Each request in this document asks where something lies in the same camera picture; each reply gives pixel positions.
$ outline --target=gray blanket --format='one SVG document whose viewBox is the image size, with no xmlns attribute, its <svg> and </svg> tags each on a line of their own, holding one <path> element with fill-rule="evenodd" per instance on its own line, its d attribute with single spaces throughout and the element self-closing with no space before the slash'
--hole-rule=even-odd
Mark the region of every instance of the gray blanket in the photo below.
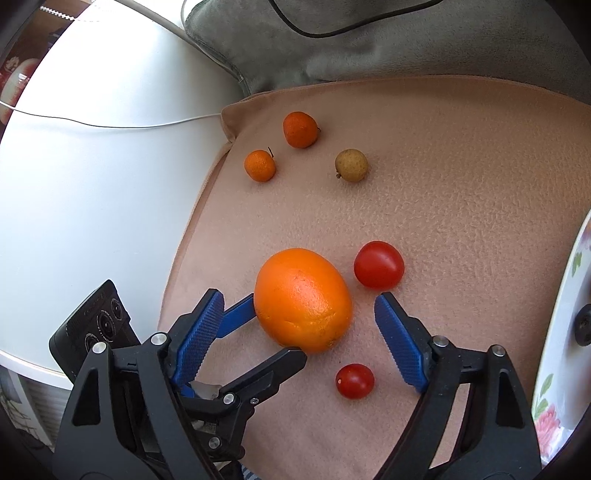
<svg viewBox="0 0 591 480">
<path fill-rule="evenodd" d="M 408 5 L 400 0 L 276 0 L 323 33 Z M 530 83 L 591 103 L 591 66 L 543 0 L 444 0 L 330 38 L 289 29 L 268 0 L 204 0 L 186 29 L 244 93 L 401 74 L 472 74 Z"/>
</svg>

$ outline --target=floral plate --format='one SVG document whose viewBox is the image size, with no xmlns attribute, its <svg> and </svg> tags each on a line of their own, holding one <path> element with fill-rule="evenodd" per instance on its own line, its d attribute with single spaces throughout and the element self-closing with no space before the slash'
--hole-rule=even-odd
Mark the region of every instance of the floral plate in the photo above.
<svg viewBox="0 0 591 480">
<path fill-rule="evenodd" d="M 574 340 L 573 321 L 591 303 L 591 212 L 577 235 L 560 284 L 535 382 L 531 414 L 546 465 L 591 403 L 591 345 Z"/>
</svg>

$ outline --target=round white table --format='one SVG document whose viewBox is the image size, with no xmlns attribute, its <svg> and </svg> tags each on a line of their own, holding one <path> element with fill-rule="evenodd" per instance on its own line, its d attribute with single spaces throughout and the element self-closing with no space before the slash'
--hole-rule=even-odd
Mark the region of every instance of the round white table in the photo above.
<svg viewBox="0 0 591 480">
<path fill-rule="evenodd" d="M 142 3 L 180 25 L 181 1 Z M 152 125 L 219 113 L 241 97 L 236 80 L 196 48 L 98 0 L 49 51 L 17 107 Z M 115 130 L 13 112 L 0 143 L 0 365 L 71 388 L 48 340 L 107 278 L 140 340 L 153 333 L 177 247 L 225 141 L 217 117 Z"/>
</svg>

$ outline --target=tangerine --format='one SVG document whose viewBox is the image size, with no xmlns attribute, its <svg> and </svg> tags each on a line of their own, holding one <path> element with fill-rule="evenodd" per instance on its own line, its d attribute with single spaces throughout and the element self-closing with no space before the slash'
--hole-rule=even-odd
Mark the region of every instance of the tangerine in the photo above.
<svg viewBox="0 0 591 480">
<path fill-rule="evenodd" d="M 304 112 L 292 112 L 283 120 L 283 134 L 294 148 L 307 148 L 318 139 L 318 125 Z"/>
<path fill-rule="evenodd" d="M 343 277 L 327 259 L 305 248 L 283 250 L 265 262 L 256 278 L 254 306 L 267 335 L 306 353 L 332 347 L 353 317 Z"/>
<path fill-rule="evenodd" d="M 269 181 L 275 175 L 275 160 L 272 154 L 264 150 L 255 150 L 244 159 L 244 170 L 254 181 Z"/>
</svg>

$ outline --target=cherry tomato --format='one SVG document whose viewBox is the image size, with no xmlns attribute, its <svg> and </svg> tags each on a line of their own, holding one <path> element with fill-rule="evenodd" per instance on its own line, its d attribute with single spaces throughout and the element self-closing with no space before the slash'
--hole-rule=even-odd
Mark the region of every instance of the cherry tomato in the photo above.
<svg viewBox="0 0 591 480">
<path fill-rule="evenodd" d="M 376 290 L 390 290 L 404 275 L 404 260 L 392 245 L 376 240 L 359 250 L 353 270 L 362 285 Z"/>
<path fill-rule="evenodd" d="M 351 400 L 358 400 L 369 395 L 374 389 L 375 377 L 365 365 L 350 364 L 339 370 L 335 382 L 341 395 Z"/>
</svg>

